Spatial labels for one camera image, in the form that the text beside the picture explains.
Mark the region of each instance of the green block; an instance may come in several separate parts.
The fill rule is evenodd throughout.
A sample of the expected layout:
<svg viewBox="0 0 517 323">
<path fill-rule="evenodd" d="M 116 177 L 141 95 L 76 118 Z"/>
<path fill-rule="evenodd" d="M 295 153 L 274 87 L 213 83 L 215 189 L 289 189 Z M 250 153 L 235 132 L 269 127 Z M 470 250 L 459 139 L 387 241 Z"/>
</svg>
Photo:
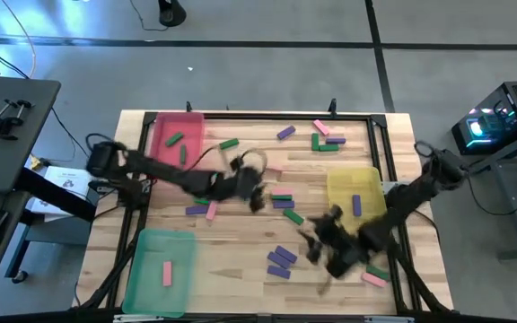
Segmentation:
<svg viewBox="0 0 517 323">
<path fill-rule="evenodd" d="M 207 200 L 205 200 L 204 198 L 195 198 L 194 201 L 197 204 L 202 204 L 202 205 L 208 205 L 209 204 L 209 202 Z"/>
<path fill-rule="evenodd" d="M 337 144 L 321 144 L 319 146 L 319 152 L 337 152 L 338 145 Z"/>
<path fill-rule="evenodd" d="M 311 149 L 314 152 L 317 152 L 319 150 L 319 134 L 318 133 L 312 133 L 312 135 L 311 135 Z"/>
<path fill-rule="evenodd" d="M 271 196 L 270 198 L 272 198 L 273 200 L 276 200 L 276 201 L 292 201 L 293 200 L 293 196 Z"/>
<path fill-rule="evenodd" d="M 239 139 L 234 138 L 234 139 L 229 139 L 225 142 L 220 143 L 219 147 L 221 147 L 221 150 L 225 150 L 227 148 L 234 147 L 237 144 L 239 144 Z"/>
<path fill-rule="evenodd" d="M 373 266 L 373 265 L 368 265 L 366 266 L 366 273 L 368 274 L 372 274 L 372 275 L 375 275 L 377 277 L 379 277 L 380 279 L 382 280 L 385 280 L 387 282 L 390 281 L 390 274 L 383 271 L 383 270 L 380 270 L 379 268 Z"/>
<path fill-rule="evenodd" d="M 187 163 L 187 146 L 182 144 L 180 146 L 180 164 L 185 166 Z"/>
<path fill-rule="evenodd" d="M 293 222 L 298 225 L 301 225 L 304 222 L 304 219 L 291 209 L 285 209 L 283 211 L 283 214 L 286 215 L 289 219 L 293 220 Z"/>
<path fill-rule="evenodd" d="M 171 138 L 167 139 L 165 144 L 167 145 L 167 147 L 171 147 L 172 145 L 176 144 L 182 137 L 183 137 L 183 133 L 178 132 L 175 135 L 173 135 Z"/>
</svg>

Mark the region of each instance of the yellow tray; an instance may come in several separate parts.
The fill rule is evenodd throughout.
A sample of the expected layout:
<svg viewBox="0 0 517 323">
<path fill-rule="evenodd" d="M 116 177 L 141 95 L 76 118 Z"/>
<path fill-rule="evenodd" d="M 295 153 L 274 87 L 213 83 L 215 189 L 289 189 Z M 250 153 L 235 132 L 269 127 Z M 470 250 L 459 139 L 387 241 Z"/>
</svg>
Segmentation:
<svg viewBox="0 0 517 323">
<path fill-rule="evenodd" d="M 382 194 L 381 178 L 374 167 L 333 169 L 327 173 L 329 206 L 342 208 L 342 226 L 348 233 L 355 233 L 358 227 L 372 218 L 386 212 Z M 355 217 L 352 196 L 359 195 L 362 216 Z"/>
</svg>

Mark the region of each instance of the pink tray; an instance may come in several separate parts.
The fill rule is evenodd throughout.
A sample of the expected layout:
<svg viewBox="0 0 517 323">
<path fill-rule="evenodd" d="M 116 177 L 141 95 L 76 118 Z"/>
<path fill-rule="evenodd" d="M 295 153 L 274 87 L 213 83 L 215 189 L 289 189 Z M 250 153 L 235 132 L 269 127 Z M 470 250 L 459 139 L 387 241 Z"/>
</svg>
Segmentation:
<svg viewBox="0 0 517 323">
<path fill-rule="evenodd" d="M 171 147 L 165 142 L 176 133 L 183 137 Z M 151 157 L 180 167 L 180 147 L 187 146 L 185 168 L 190 167 L 198 159 L 203 146 L 205 133 L 205 116 L 196 112 L 159 112 L 155 121 Z"/>
</svg>

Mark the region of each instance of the purple block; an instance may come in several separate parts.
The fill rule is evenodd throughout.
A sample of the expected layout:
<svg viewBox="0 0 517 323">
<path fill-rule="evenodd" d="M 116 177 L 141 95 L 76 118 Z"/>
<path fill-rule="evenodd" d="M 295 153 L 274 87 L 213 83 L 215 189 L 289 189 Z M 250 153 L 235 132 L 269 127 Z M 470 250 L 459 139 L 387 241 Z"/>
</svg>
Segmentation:
<svg viewBox="0 0 517 323">
<path fill-rule="evenodd" d="M 284 269 L 288 269 L 288 267 L 291 266 L 290 261 L 274 252 L 269 252 L 267 258 Z"/>
<path fill-rule="evenodd" d="M 294 201 L 273 201 L 274 208 L 294 208 Z"/>
<path fill-rule="evenodd" d="M 189 206 L 185 209 L 186 215 L 195 215 L 195 214 L 206 214 L 208 210 L 208 205 L 194 205 Z"/>
<path fill-rule="evenodd" d="M 293 264 L 296 262 L 296 256 L 294 253 L 284 249 L 281 246 L 277 246 L 275 252 L 281 256 L 283 256 L 286 260 L 292 262 Z"/>
<path fill-rule="evenodd" d="M 278 137 L 278 139 L 283 140 L 287 138 L 289 135 L 292 135 L 294 131 L 296 131 L 296 129 L 294 129 L 294 126 L 290 126 L 287 129 L 279 132 L 276 136 Z"/>
<path fill-rule="evenodd" d="M 283 277 L 286 279 L 291 277 L 290 271 L 288 271 L 284 268 L 281 268 L 281 267 L 277 267 L 277 266 L 269 266 L 267 269 L 267 273 L 269 273 L 271 275 L 277 275 L 279 277 Z"/>
<path fill-rule="evenodd" d="M 346 138 L 327 138 L 327 144 L 345 144 Z"/>
<path fill-rule="evenodd" d="M 363 206 L 360 203 L 360 196 L 352 196 L 352 208 L 355 210 L 355 216 L 363 214 Z"/>
</svg>

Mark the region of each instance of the rectangular block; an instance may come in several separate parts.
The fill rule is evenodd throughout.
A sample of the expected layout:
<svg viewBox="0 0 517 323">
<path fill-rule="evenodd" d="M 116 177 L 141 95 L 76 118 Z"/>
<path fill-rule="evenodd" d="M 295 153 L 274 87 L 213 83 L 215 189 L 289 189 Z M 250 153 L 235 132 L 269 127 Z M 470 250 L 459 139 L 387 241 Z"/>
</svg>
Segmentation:
<svg viewBox="0 0 517 323">
<path fill-rule="evenodd" d="M 320 120 L 314 120 L 312 123 L 323 135 L 329 135 L 329 129 Z"/>
<path fill-rule="evenodd" d="M 182 144 L 180 146 L 180 165 L 185 166 L 187 162 L 187 146 Z"/>
<path fill-rule="evenodd" d="M 292 195 L 293 191 L 290 188 L 273 188 L 270 190 L 270 194 L 276 196 Z"/>
<path fill-rule="evenodd" d="M 367 265 L 366 266 L 366 273 L 375 275 L 379 277 L 381 280 L 389 281 L 390 280 L 390 274 L 373 266 L 373 265 Z"/>
<path fill-rule="evenodd" d="M 212 201 L 208 206 L 208 210 L 206 210 L 206 219 L 209 221 L 213 221 L 216 213 L 216 206 L 218 203 L 216 201 Z"/>
<path fill-rule="evenodd" d="M 292 201 L 293 200 L 293 196 L 271 196 L 270 198 L 272 198 L 275 201 Z"/>
<path fill-rule="evenodd" d="M 281 246 L 276 246 L 275 253 L 281 255 L 283 258 L 293 264 L 296 262 L 296 255 Z"/>
<path fill-rule="evenodd" d="M 312 133 L 311 135 L 311 150 L 317 152 L 319 150 L 319 134 Z"/>
<path fill-rule="evenodd" d="M 173 135 L 171 138 L 167 139 L 167 141 L 165 142 L 165 145 L 167 147 L 171 147 L 172 145 L 176 144 L 182 137 L 183 137 L 183 133 L 178 132 L 175 135 Z"/>
<path fill-rule="evenodd" d="M 162 263 L 162 285 L 167 287 L 172 285 L 172 262 Z"/>
<path fill-rule="evenodd" d="M 288 259 L 286 259 L 283 256 L 278 255 L 274 252 L 269 252 L 267 258 L 268 258 L 268 260 L 274 262 L 275 264 L 281 266 L 284 269 L 288 269 L 288 267 L 291 266 L 291 262 L 288 261 Z"/>
<path fill-rule="evenodd" d="M 289 279 L 291 277 L 291 272 L 289 270 L 277 266 L 269 266 L 267 268 L 267 273 L 271 275 L 277 275 L 279 277 L 283 277 L 286 279 Z"/>
<path fill-rule="evenodd" d="M 294 126 L 289 126 L 287 129 L 279 132 L 278 135 L 276 135 L 276 136 L 278 137 L 278 139 L 283 140 L 283 139 L 287 138 L 289 135 L 292 135 L 294 133 L 294 131 L 296 131 Z"/>
<path fill-rule="evenodd" d="M 206 205 L 194 205 L 189 206 L 185 209 L 186 215 L 195 215 L 195 214 L 206 214 L 208 211 L 208 206 Z"/>
<path fill-rule="evenodd" d="M 273 201 L 274 208 L 294 208 L 294 201 Z"/>
<path fill-rule="evenodd" d="M 362 214 L 363 214 L 363 205 L 361 204 L 360 196 L 359 195 L 353 195 L 352 196 L 352 209 L 353 209 L 356 217 L 362 216 Z"/>
<path fill-rule="evenodd" d="M 286 215 L 289 219 L 291 219 L 294 223 L 296 223 L 298 225 L 301 225 L 304 222 L 304 219 L 299 214 L 296 214 L 291 209 L 284 210 L 283 214 Z"/>
<path fill-rule="evenodd" d="M 373 284 L 374 286 L 378 286 L 378 287 L 386 286 L 386 281 L 378 278 L 375 275 L 363 273 L 363 275 L 360 278 L 367 283 Z"/>
<path fill-rule="evenodd" d="M 345 144 L 346 138 L 327 138 L 326 144 Z"/>
<path fill-rule="evenodd" d="M 319 152 L 337 152 L 338 145 L 337 144 L 321 144 L 319 146 Z"/>
<path fill-rule="evenodd" d="M 234 147 L 239 144 L 239 139 L 233 138 L 219 144 L 221 150 Z"/>
<path fill-rule="evenodd" d="M 210 202 L 205 200 L 204 198 L 195 198 L 193 200 L 195 203 L 197 204 L 201 204 L 201 205 L 208 205 Z"/>
</svg>

